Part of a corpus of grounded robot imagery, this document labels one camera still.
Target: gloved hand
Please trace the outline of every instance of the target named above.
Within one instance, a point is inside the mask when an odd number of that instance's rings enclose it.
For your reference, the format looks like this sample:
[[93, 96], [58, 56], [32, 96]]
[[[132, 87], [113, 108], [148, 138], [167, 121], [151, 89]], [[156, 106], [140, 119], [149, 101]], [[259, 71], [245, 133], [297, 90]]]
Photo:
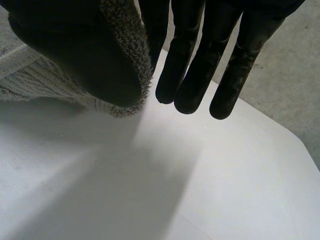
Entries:
[[0, 5], [9, 12], [14, 33], [88, 93], [115, 106], [131, 107], [142, 97], [141, 82], [101, 12], [105, 2], [0, 0]]
[[[194, 113], [211, 82], [239, 17], [240, 31], [228, 66], [210, 105], [210, 114], [227, 118], [264, 43], [304, 0], [171, 0], [174, 38], [160, 76], [156, 97]], [[155, 66], [167, 35], [169, 0], [139, 0]], [[204, 11], [202, 38], [186, 74]]]

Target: concrete floor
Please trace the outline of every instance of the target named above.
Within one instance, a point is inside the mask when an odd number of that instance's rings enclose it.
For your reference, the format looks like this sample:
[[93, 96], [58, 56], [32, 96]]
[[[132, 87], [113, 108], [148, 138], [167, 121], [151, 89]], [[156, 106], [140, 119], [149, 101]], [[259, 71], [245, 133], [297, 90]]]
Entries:
[[[174, 34], [173, 15], [164, 49]], [[234, 29], [213, 77], [219, 83], [237, 39]], [[240, 98], [298, 136], [320, 169], [320, 1], [308, 0], [265, 44]]]

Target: white surface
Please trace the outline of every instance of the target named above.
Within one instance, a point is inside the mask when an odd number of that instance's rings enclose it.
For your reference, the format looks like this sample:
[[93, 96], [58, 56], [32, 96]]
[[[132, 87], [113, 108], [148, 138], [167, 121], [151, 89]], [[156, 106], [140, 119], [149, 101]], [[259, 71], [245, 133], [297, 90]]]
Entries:
[[215, 83], [193, 115], [155, 85], [123, 120], [0, 104], [0, 240], [320, 238], [320, 173], [298, 138], [241, 100], [213, 119]]

